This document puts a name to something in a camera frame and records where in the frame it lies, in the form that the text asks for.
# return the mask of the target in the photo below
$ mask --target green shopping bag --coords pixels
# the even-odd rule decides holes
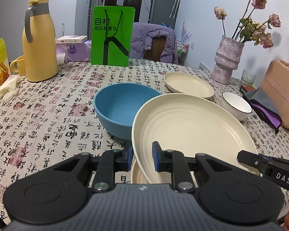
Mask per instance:
[[[128,65],[134,16],[133,7],[94,7],[91,64]]]

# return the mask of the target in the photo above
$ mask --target yellow mug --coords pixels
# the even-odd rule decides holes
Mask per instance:
[[[10,69],[12,72],[19,74],[20,76],[27,75],[24,56],[22,55],[16,60],[12,61],[10,64]]]

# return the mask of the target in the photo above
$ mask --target white glove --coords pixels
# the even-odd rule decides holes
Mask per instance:
[[[22,79],[19,75],[11,75],[7,80],[0,86],[0,99],[3,97],[3,102],[8,102],[14,95],[17,95],[19,88],[16,85],[21,82]]]

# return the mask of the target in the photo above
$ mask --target refrigerator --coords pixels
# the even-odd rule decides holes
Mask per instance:
[[[174,2],[175,0],[152,0],[148,23],[153,24],[164,23],[166,25],[170,25],[171,28],[174,28],[177,15],[176,13],[175,17],[173,18],[175,8],[173,10],[171,17],[169,18]]]

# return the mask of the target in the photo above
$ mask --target pink ceramic vase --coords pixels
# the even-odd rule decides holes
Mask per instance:
[[[222,37],[214,58],[216,65],[211,76],[215,81],[223,84],[230,82],[233,70],[238,69],[243,48],[243,43]]]

